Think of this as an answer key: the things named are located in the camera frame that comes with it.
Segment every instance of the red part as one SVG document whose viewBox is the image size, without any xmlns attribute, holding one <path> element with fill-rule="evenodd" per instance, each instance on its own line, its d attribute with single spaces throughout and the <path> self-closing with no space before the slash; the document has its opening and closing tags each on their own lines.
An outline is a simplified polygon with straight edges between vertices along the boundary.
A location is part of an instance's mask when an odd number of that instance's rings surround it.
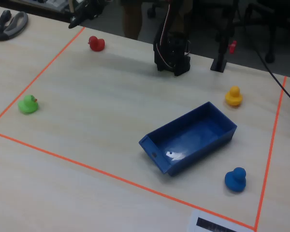
<svg viewBox="0 0 290 232">
<path fill-rule="evenodd" d="M 232 44 L 229 45 L 230 54 L 233 54 L 236 48 L 237 41 L 234 40 Z"/>
<path fill-rule="evenodd" d="M 100 52 L 105 47 L 105 41 L 104 41 L 104 39 L 98 39 L 95 36 L 91 36 L 89 38 L 88 44 L 90 45 L 91 50 L 93 50 L 95 52 Z"/>
</svg>

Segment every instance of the blue rubber duck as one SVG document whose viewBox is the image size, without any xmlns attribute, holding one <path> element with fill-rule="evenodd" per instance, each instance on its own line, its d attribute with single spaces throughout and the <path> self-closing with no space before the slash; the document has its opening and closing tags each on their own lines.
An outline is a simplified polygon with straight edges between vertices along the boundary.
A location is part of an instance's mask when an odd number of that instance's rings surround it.
<svg viewBox="0 0 290 232">
<path fill-rule="evenodd" d="M 224 177 L 226 186 L 234 191 L 241 192 L 246 186 L 246 171 L 244 168 L 235 168 L 232 172 L 228 172 Z"/>
</svg>

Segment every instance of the green rubber duck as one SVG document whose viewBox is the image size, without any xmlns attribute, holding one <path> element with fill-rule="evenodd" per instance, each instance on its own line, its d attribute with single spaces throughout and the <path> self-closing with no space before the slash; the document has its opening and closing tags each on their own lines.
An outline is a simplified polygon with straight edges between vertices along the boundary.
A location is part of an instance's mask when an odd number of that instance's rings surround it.
<svg viewBox="0 0 290 232">
<path fill-rule="evenodd" d="M 22 101 L 18 102 L 20 112 L 24 114 L 31 114 L 38 109 L 39 105 L 37 99 L 32 95 L 26 95 Z"/>
</svg>

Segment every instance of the black cable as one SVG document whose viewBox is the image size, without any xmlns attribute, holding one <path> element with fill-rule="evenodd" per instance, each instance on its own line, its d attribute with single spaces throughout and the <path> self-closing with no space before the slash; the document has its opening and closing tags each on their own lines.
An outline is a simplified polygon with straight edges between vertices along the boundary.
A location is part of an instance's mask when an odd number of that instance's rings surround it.
<svg viewBox="0 0 290 232">
<path fill-rule="evenodd" d="M 250 35 L 248 34 L 247 32 L 247 28 L 246 28 L 246 25 L 245 25 L 245 22 L 242 20 L 242 17 L 241 17 L 241 14 L 240 14 L 240 10 L 237 6 L 237 13 L 238 13 L 238 17 L 241 21 L 241 23 L 243 24 L 243 28 L 244 28 L 244 31 L 246 33 L 246 36 L 248 37 L 253 49 L 255 50 L 255 52 L 257 53 L 258 57 L 260 58 L 262 64 L 264 65 L 264 67 L 266 68 L 266 70 L 269 72 L 269 74 L 274 78 L 274 80 L 277 82 L 277 84 L 279 84 L 279 86 L 282 88 L 282 90 L 287 94 L 287 96 L 290 98 L 290 94 L 285 90 L 285 88 L 281 85 L 281 83 L 277 80 L 277 78 L 274 76 L 274 74 L 272 73 L 272 71 L 269 69 L 269 67 L 267 66 L 266 62 L 263 60 L 260 52 L 258 51 L 255 43 L 253 42 L 253 40 L 251 39 Z"/>
</svg>

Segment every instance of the white paper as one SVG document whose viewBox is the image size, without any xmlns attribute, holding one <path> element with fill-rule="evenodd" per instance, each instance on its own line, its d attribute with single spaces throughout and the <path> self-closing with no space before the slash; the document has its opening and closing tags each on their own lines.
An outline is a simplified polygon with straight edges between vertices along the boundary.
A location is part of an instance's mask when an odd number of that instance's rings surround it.
<svg viewBox="0 0 290 232">
<path fill-rule="evenodd" d="M 240 226 L 238 224 L 235 224 L 233 222 L 230 222 L 228 220 L 219 218 L 217 216 L 214 216 L 212 214 L 203 212 L 201 210 L 193 210 L 192 215 L 190 217 L 189 225 L 187 232 L 211 232 L 211 230 L 204 229 L 200 226 L 197 226 L 198 218 L 205 219 L 207 221 L 213 222 L 219 226 L 225 227 L 229 230 L 233 230 L 235 232 L 253 232 L 253 230 L 248 229 L 246 227 Z M 215 232 L 224 232 L 225 230 L 219 230 L 216 229 Z"/>
</svg>

